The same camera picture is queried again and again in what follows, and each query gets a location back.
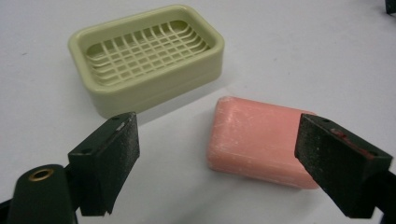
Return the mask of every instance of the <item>screw hole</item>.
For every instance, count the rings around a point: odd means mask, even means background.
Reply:
[[[370,154],[372,154],[373,156],[378,156],[378,153],[374,152],[374,151],[368,151]]]
[[[41,181],[41,180],[47,179],[52,174],[53,174],[53,170],[52,169],[38,170],[38,171],[32,173],[31,175],[29,175],[29,180],[33,181],[33,182]]]
[[[90,154],[92,152],[92,148],[84,148],[81,150],[82,154]]]

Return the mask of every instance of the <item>white surface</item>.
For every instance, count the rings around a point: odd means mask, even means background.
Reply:
[[[0,1],[0,201],[105,120],[66,43],[75,31],[156,7],[194,7],[226,41],[220,79],[138,115],[141,158],[111,216],[80,223],[378,223],[350,220],[321,190],[206,168],[216,101],[311,110],[396,156],[396,17],[383,0]]]

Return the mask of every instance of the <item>brass insert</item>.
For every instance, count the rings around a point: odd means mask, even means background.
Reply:
[[[29,175],[29,180],[33,181],[33,182],[41,181],[41,180],[47,179],[52,174],[53,174],[52,169],[41,169],[41,170],[38,170],[38,171],[32,173],[31,175]]]

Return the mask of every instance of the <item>soap bar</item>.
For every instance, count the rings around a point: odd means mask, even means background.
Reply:
[[[299,189],[318,184],[294,158],[302,113],[309,111],[226,96],[218,100],[206,153],[216,171]]]

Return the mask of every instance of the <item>green soap dish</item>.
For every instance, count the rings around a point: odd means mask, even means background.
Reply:
[[[142,112],[219,77],[224,40],[170,6],[78,31],[69,49],[100,115]]]

